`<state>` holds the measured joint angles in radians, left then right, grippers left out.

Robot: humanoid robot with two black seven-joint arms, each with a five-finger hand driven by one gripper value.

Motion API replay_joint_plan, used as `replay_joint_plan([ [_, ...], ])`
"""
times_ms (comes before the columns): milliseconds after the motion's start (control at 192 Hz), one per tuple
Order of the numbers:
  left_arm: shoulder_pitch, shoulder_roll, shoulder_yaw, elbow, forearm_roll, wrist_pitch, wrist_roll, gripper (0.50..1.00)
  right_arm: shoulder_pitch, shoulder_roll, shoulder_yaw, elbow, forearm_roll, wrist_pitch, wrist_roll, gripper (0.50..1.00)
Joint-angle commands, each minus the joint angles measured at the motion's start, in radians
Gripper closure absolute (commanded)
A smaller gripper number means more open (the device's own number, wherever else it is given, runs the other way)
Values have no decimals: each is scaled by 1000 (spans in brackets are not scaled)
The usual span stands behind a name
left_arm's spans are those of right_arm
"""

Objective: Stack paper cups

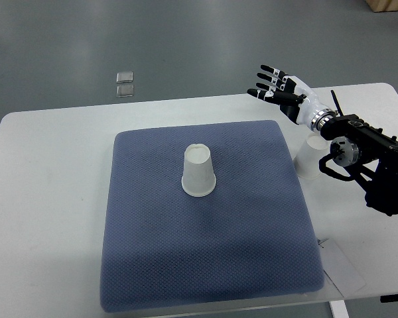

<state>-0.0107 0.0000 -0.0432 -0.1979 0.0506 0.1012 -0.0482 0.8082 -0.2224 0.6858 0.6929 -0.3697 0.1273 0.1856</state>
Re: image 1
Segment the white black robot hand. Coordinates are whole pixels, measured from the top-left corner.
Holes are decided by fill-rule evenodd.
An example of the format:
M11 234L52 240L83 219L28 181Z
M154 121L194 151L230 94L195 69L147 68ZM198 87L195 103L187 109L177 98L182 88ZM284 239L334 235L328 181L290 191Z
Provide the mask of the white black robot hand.
M296 125L318 131L323 120L335 117L335 111L322 104L313 89L296 76L262 65L257 73L262 83L247 93L267 103L278 105L280 111Z

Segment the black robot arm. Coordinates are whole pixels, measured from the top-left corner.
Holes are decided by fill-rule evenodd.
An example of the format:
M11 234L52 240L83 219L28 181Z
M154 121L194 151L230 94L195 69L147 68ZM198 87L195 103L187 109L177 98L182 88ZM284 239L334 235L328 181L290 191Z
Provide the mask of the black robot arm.
M388 216L398 215L398 141L386 136L357 115L344 115L331 92L337 116L317 122L321 137L329 140L330 153L319 160L322 173L337 180L355 181L365 191L365 202Z

